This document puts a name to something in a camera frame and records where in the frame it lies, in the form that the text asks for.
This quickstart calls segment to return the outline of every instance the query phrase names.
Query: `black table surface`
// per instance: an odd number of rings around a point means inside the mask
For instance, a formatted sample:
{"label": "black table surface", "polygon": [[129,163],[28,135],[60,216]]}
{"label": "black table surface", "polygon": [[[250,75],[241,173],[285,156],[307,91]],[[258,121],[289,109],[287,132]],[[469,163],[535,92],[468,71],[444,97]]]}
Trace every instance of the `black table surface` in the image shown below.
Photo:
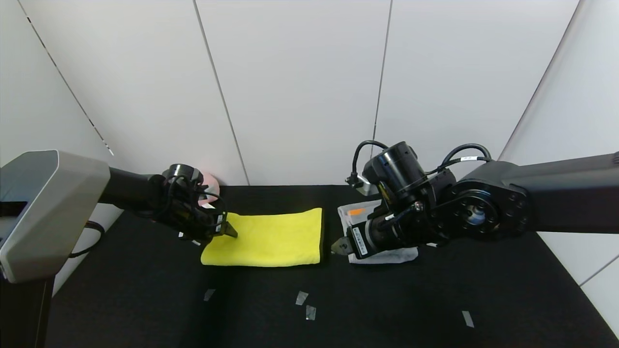
{"label": "black table surface", "polygon": [[[320,264],[203,266],[201,247],[125,212],[52,301],[48,347],[619,347],[536,233],[420,248],[409,263],[329,254],[347,186],[222,190],[245,215],[322,207]],[[216,289],[208,302],[207,289]],[[295,305],[309,293],[316,320]],[[474,328],[466,326],[469,311]]]}

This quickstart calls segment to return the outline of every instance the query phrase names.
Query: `white wall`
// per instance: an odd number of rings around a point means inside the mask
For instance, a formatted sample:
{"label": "white wall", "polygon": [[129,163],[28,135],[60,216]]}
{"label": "white wall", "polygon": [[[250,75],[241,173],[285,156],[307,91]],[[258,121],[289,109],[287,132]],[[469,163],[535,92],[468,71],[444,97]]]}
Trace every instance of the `white wall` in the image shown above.
{"label": "white wall", "polygon": [[343,184],[372,139],[389,0],[197,4],[249,182]]}
{"label": "white wall", "polygon": [[[426,170],[468,142],[497,158],[577,2],[394,0],[376,140],[406,140]],[[461,177],[477,165],[452,171]]]}
{"label": "white wall", "polygon": [[[54,67],[17,0],[0,1],[0,166],[30,150],[59,149],[118,166]],[[121,210],[99,204],[91,216],[108,229]],[[99,238],[85,230],[75,251]],[[69,260],[54,293],[85,256]]]}
{"label": "white wall", "polygon": [[[583,0],[502,159],[525,165],[619,150],[617,43],[619,1]],[[619,235],[540,235],[579,284],[619,255]],[[617,334],[618,278],[615,261],[582,287]]]}
{"label": "white wall", "polygon": [[128,170],[186,163],[247,185],[191,0],[22,4]]}

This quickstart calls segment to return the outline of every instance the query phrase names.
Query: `white cloth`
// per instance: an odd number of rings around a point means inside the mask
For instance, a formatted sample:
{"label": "white cloth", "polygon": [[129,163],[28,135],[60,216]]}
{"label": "white cloth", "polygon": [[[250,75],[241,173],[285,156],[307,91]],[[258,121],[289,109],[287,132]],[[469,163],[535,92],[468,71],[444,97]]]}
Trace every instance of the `white cloth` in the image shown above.
{"label": "white cloth", "polygon": [[[361,202],[348,204],[337,208],[337,213],[340,215],[342,221],[342,228],[344,229],[344,235],[346,235],[348,228],[352,225],[359,224],[366,221],[368,215],[370,215],[374,208],[381,204],[381,200]],[[376,255],[370,256],[365,259],[357,259],[355,254],[348,256],[350,263],[356,264],[383,264],[383,263],[404,263],[406,261],[414,260],[419,255],[417,248],[402,248],[396,250],[382,251]]]}

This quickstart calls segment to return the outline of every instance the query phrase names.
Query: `orange label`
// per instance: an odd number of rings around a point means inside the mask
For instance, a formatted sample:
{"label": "orange label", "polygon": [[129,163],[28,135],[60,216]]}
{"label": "orange label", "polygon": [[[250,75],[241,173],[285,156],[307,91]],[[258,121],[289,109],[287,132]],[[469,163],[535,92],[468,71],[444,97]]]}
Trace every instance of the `orange label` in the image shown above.
{"label": "orange label", "polygon": [[361,213],[362,213],[362,212],[364,212],[364,211],[365,211],[365,208],[353,209],[353,210],[351,210],[351,211],[348,211],[348,214],[349,214],[350,216],[353,216],[353,215],[359,215],[359,214],[361,214]]}

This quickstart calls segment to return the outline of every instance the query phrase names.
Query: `folded cloth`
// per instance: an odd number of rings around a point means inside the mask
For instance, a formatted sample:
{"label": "folded cloth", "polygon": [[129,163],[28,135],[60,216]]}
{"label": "folded cloth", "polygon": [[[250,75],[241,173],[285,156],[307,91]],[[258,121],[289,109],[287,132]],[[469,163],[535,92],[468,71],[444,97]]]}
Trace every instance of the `folded cloth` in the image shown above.
{"label": "folded cloth", "polygon": [[[348,204],[337,208],[337,213],[342,220],[342,228],[344,235],[347,234],[348,228],[352,225],[359,224],[368,219],[368,216],[374,211],[374,208],[381,204],[381,200]],[[355,254],[348,256],[350,263],[357,264],[383,264],[383,263],[404,263],[414,260],[419,255],[417,248],[402,248],[396,250],[381,251],[369,258],[359,260]]]}
{"label": "folded cloth", "polygon": [[213,238],[200,257],[216,266],[285,267],[320,262],[322,209],[297,214],[228,213],[238,237]]}

